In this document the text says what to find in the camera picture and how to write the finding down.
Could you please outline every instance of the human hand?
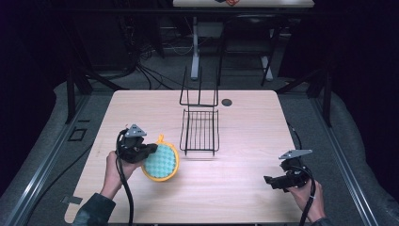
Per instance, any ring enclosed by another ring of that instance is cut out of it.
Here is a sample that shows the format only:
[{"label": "human hand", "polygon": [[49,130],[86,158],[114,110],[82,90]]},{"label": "human hand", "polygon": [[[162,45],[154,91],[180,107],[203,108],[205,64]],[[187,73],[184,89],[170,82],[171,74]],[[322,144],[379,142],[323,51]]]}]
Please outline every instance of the human hand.
[{"label": "human hand", "polygon": [[[316,192],[314,194],[313,203],[308,213],[308,220],[313,223],[320,218],[325,218],[326,214],[324,211],[324,199],[323,199],[323,188],[320,183],[314,181],[316,186]],[[287,188],[294,196],[296,204],[303,211],[306,203],[308,202],[309,196],[311,195],[311,181],[308,181],[302,187],[289,187]]]},{"label": "human hand", "polygon": [[234,6],[235,4],[237,4],[240,0],[226,0],[227,4],[229,4],[230,6]]},{"label": "human hand", "polygon": [[[132,173],[135,169],[141,167],[144,163],[144,161],[140,161],[138,163],[127,163],[123,160],[121,160],[121,162],[126,180],[128,180],[130,176],[132,176]],[[104,185],[100,194],[112,200],[114,199],[117,192],[120,190],[121,186],[122,182],[120,180],[120,174],[117,169],[117,155],[114,151],[112,151],[106,158]]]}]

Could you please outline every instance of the dish rack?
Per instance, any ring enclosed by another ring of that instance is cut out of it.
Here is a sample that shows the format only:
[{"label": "dish rack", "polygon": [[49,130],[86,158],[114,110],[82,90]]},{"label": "dish rack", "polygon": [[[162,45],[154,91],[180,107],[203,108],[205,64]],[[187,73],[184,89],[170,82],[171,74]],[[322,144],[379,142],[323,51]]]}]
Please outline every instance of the dish rack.
[{"label": "dish rack", "polygon": [[180,149],[187,152],[215,152],[219,150],[218,132],[218,89],[216,81],[210,89],[202,90],[202,76],[199,72],[197,85],[188,86],[187,70],[184,71],[180,105],[186,106],[183,112]]}]

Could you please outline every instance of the wire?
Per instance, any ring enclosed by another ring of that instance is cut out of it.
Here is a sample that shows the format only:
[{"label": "wire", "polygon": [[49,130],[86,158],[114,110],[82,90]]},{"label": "wire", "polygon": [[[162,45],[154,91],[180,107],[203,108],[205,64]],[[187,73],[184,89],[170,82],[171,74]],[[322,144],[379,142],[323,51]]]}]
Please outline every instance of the wire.
[{"label": "wire", "polygon": [[134,204],[134,201],[133,201],[132,192],[130,191],[130,187],[127,184],[127,180],[126,180],[126,177],[125,177],[124,172],[123,172],[123,165],[122,165],[122,161],[120,159],[120,145],[119,145],[120,144],[120,137],[123,135],[123,132],[126,133],[126,131],[127,130],[120,131],[120,134],[117,137],[117,159],[115,160],[116,161],[115,164],[117,166],[118,173],[120,174],[120,181],[122,182],[122,185],[123,185],[123,187],[124,187],[124,189],[126,191],[127,199],[129,201],[129,208],[130,208],[130,211],[129,211],[129,226],[132,226],[133,225],[134,211],[135,211],[135,204]]},{"label": "wire", "polygon": [[154,71],[154,70],[152,70],[152,69],[150,69],[150,68],[147,68],[146,66],[144,66],[144,65],[142,65],[142,64],[140,64],[140,67],[142,67],[143,69],[145,69],[147,72],[155,73],[155,74],[161,76],[162,78],[166,78],[166,79],[169,80],[170,82],[173,82],[173,83],[175,83],[175,84],[177,84],[177,85],[179,85],[179,86],[182,86],[182,87],[185,87],[185,88],[188,88],[188,89],[195,90],[195,88],[191,88],[191,87],[185,86],[185,85],[182,84],[182,83],[176,82],[176,81],[174,81],[173,79],[170,79],[170,78],[168,78],[167,76],[164,76],[164,75],[162,75],[161,73],[159,73],[159,72],[157,72],[157,71]]},{"label": "wire", "polygon": [[59,178],[61,178],[61,176],[63,176],[65,174],[65,172],[67,172],[77,161],[79,161],[83,157],[83,155],[85,155],[85,153],[87,153],[88,150],[90,150],[90,148],[92,146],[93,146],[93,142],[67,168],[65,168],[60,174],[58,174],[58,176],[54,179],[54,181],[47,186],[47,188],[43,191],[43,193],[41,193],[39,198],[35,201],[35,204],[33,205],[33,207],[30,209],[25,225],[27,225],[27,223],[29,223],[30,218],[32,218],[33,212],[35,211],[36,207],[38,207],[38,204],[40,203],[41,199],[43,199],[44,195],[47,194],[47,192],[59,180]]},{"label": "wire", "polygon": [[311,205],[313,204],[314,194],[316,193],[316,183],[314,182],[314,178],[311,175],[311,170],[309,168],[302,169],[300,167],[295,167],[295,166],[293,166],[293,168],[305,172],[311,178],[311,195],[309,196],[308,202],[306,203],[305,208],[303,209],[302,216],[299,222],[299,226],[303,226],[305,225],[306,217],[308,216],[309,210],[311,209]]},{"label": "wire", "polygon": [[147,74],[146,74],[145,72],[143,72],[143,70],[141,69],[141,66],[137,66],[137,68],[138,68],[138,70],[141,71],[141,72],[144,74],[144,76],[146,77],[147,81],[149,82],[149,90],[151,90],[151,89],[152,89],[152,82],[151,82],[150,78],[147,76]]},{"label": "wire", "polygon": [[170,46],[171,49],[173,50],[173,52],[175,52],[175,54],[180,55],[180,56],[189,54],[189,53],[191,52],[191,50],[194,48],[194,45],[191,44],[189,47],[183,47],[183,48],[189,48],[187,51],[185,51],[185,52],[183,52],[183,53],[180,53],[180,52],[178,52],[178,51],[176,50],[178,47],[175,47],[175,46],[173,46],[173,45],[170,44],[170,43],[164,43],[164,44]]},{"label": "wire", "polygon": [[291,128],[291,130],[294,132],[294,134],[295,134],[295,136],[296,136],[296,138],[298,140],[299,150],[302,150],[302,142],[301,142],[301,140],[299,138],[299,134],[296,132],[296,129],[291,125],[291,123],[289,123],[288,121],[286,121],[286,122],[287,122],[288,126]]},{"label": "wire", "polygon": [[137,65],[137,67],[143,72],[143,73],[147,73],[149,76],[151,76],[153,79],[155,79],[159,84],[161,84],[162,86],[164,86],[167,89],[171,89],[173,90],[173,88],[169,87],[168,85],[166,85],[165,83],[163,83],[162,81],[159,81],[158,78],[156,78],[152,73],[149,72],[150,69],[144,67],[143,65],[139,64]]}]

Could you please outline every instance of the table top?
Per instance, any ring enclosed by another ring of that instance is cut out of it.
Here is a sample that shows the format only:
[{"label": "table top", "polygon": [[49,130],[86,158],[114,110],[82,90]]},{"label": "table top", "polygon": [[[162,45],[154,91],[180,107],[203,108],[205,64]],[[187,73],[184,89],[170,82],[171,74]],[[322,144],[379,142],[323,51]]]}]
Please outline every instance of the table top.
[{"label": "table top", "polygon": [[312,8],[312,0],[240,0],[231,7],[215,0],[173,0],[174,7],[182,8]]},{"label": "table top", "polygon": [[[202,91],[202,96],[211,92]],[[135,201],[135,223],[260,223],[299,222],[301,211],[293,197],[274,190],[263,177],[283,175],[278,157],[294,149],[279,99],[270,90],[220,90],[218,92],[219,150],[179,150],[186,106],[175,90],[121,90],[115,92],[90,151],[65,215],[73,222],[78,209],[94,192],[100,192],[105,159],[115,150],[120,130],[137,124],[153,143],[163,134],[180,156],[176,175],[154,182],[137,169],[129,180]],[[220,102],[230,99],[232,105]],[[129,203],[122,189],[109,222],[127,222]]]}]

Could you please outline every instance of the dark background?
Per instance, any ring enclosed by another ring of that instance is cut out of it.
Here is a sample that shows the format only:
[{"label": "dark background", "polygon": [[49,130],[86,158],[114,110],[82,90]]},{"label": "dark background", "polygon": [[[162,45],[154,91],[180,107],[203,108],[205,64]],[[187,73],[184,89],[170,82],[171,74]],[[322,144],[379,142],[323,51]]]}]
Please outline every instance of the dark background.
[{"label": "dark background", "polygon": [[[396,1],[316,1],[313,10],[348,12],[329,20],[307,18],[287,46],[279,76],[303,76],[323,67],[333,53],[333,91],[346,103],[356,122],[366,150],[366,160],[379,183],[399,201],[399,23]],[[113,20],[103,25],[104,40],[118,46],[102,56],[118,55],[113,61],[95,58],[82,38],[76,53],[59,21],[49,20],[40,1],[2,1],[0,7],[1,59],[1,177],[3,193],[35,144],[54,107],[54,87],[66,80],[76,63],[123,68],[123,39],[107,30],[118,30]],[[92,20],[93,27],[99,27]],[[82,29],[68,24],[68,29]]]}]

